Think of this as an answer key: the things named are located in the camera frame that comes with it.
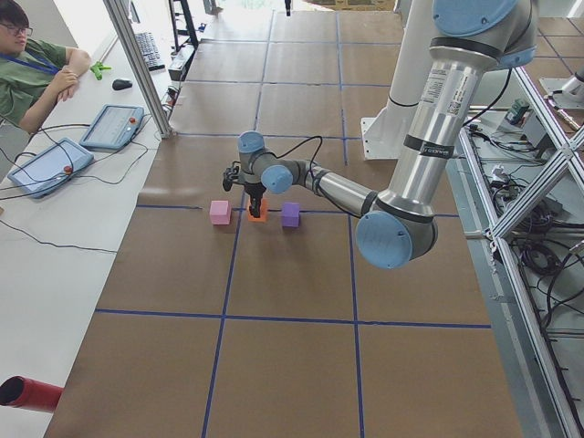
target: glasses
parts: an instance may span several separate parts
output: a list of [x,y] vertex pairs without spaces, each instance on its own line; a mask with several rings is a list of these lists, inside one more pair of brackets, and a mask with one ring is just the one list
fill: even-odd
[[27,37],[33,35],[33,29],[30,27],[14,27],[5,25],[4,23],[0,23],[0,26],[4,26],[6,29],[8,29],[8,32],[13,37],[18,37],[20,34],[25,34]]

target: black hair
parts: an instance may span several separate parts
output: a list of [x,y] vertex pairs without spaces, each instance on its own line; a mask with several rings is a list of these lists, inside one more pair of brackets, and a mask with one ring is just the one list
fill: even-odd
[[0,21],[15,26],[29,26],[25,10],[14,0],[0,0]]

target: block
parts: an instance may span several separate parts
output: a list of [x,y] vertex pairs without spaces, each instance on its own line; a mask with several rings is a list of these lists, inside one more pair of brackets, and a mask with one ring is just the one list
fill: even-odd
[[229,225],[231,222],[231,205],[229,205],[229,201],[211,201],[209,217],[213,225]]
[[300,226],[300,204],[299,203],[283,203],[282,226],[298,227]]
[[267,222],[267,199],[262,199],[262,204],[259,206],[259,217],[253,217],[249,213],[249,198],[247,199],[247,207],[245,210],[247,211],[247,220],[249,222]]

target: blue joint cap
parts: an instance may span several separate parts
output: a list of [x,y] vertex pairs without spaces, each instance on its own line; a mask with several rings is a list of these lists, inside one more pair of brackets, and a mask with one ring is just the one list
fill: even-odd
[[508,16],[519,0],[434,0],[436,27],[449,37],[471,37]]
[[408,229],[386,212],[369,212],[359,219],[357,247],[369,263],[382,269],[404,266],[412,258]]
[[499,61],[499,65],[496,67],[496,70],[524,66],[525,64],[529,64],[535,55],[535,47],[530,47],[526,50],[522,50],[516,53],[510,53],[509,55],[504,55],[501,58],[501,61]]
[[256,130],[248,130],[237,139],[237,148],[241,153],[253,153],[265,148],[264,136]]
[[283,193],[292,186],[292,172],[282,164],[274,164],[262,173],[262,184],[272,193]]

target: man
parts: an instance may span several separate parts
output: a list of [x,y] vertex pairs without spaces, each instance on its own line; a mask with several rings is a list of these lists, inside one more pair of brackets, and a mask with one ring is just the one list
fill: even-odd
[[0,0],[0,117],[32,134],[58,102],[73,97],[91,59],[84,50],[31,34],[22,7]]

